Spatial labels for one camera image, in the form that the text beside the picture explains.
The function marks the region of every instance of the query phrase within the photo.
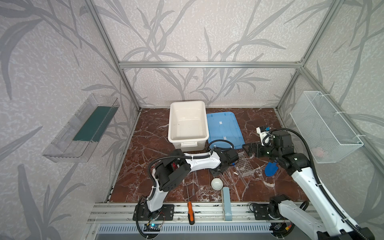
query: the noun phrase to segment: green panel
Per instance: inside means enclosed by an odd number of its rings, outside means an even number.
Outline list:
[[[99,142],[117,110],[118,107],[96,107],[73,141]]]

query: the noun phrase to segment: bin handle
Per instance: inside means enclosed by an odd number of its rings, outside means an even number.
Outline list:
[[[182,142],[182,147],[197,147],[197,142]]]

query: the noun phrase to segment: orange screwdriver handle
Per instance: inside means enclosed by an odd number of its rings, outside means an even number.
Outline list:
[[[190,225],[195,224],[195,214],[192,211],[192,203],[188,202],[188,220]]]

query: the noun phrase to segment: vent grille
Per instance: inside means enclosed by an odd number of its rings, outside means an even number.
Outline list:
[[[270,233],[270,223],[165,223],[163,233]],[[101,224],[98,234],[137,233],[134,223]]]

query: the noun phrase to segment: screwdriver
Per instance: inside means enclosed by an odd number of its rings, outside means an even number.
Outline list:
[[[187,194],[188,194],[188,221],[190,225],[195,224],[195,214],[192,211],[192,203],[189,200],[189,192],[188,192],[188,185],[187,185]]]

